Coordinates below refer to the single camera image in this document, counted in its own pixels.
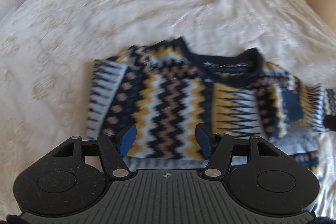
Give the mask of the navy yellow white patterned sweater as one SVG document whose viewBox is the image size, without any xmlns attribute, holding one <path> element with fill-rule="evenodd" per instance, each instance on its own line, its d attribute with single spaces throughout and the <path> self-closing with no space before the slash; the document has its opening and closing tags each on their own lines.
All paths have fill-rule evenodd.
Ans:
<svg viewBox="0 0 336 224">
<path fill-rule="evenodd" d="M 334 89 L 303 84 L 256 48 L 199 55 L 178 38 L 94 61 L 87 137 L 134 124 L 130 169 L 194 169 L 207 164 L 195 138 L 203 124 L 214 134 L 263 137 L 318 174 L 316 136 L 328 115 L 335 115 Z"/>
</svg>

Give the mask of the cream embroidered bedspread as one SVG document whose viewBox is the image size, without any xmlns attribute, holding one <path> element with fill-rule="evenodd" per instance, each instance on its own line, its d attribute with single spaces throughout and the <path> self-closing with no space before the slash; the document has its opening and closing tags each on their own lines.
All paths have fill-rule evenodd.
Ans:
<svg viewBox="0 0 336 224">
<path fill-rule="evenodd" d="M 303 0 L 27 0 L 1 29 L 1 217 L 13 182 L 86 135 L 92 62 L 183 36 L 205 55 L 258 48 L 308 85 L 335 87 L 335 34 Z"/>
</svg>

